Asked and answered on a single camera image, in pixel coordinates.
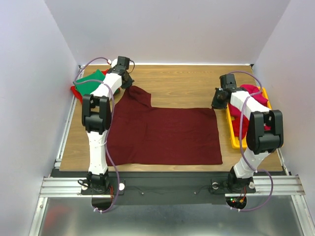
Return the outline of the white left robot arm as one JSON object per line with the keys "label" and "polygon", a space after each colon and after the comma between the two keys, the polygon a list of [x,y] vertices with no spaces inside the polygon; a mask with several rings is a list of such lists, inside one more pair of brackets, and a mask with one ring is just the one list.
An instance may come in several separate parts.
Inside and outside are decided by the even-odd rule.
{"label": "white left robot arm", "polygon": [[132,60],[118,56],[108,60],[110,68],[106,74],[97,71],[90,76],[74,82],[82,94],[82,125],[89,139],[90,164],[87,177],[78,180],[82,195],[103,195],[113,192],[108,179],[106,163],[106,142],[113,118],[114,93],[120,88],[132,85],[128,69]]}

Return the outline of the maroon t shirt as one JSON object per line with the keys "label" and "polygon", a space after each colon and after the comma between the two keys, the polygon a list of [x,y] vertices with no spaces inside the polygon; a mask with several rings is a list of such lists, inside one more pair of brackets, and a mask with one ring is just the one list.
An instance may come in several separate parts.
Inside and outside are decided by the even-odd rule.
{"label": "maroon t shirt", "polygon": [[137,86],[115,106],[107,147],[116,165],[222,164],[214,110],[153,107]]}

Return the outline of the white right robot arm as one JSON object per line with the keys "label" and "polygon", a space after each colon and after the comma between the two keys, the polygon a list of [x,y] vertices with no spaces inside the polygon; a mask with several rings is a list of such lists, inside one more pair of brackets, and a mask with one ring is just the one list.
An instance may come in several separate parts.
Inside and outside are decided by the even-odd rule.
{"label": "white right robot arm", "polygon": [[241,159],[227,177],[228,190],[237,192],[245,187],[254,188],[252,177],[258,172],[261,162],[284,144],[283,114],[259,103],[255,96],[262,94],[249,92],[236,84],[234,72],[220,76],[220,87],[215,89],[212,108],[226,109],[231,105],[240,111],[239,131],[243,131],[243,121],[249,121],[246,132],[247,147],[240,147]]}

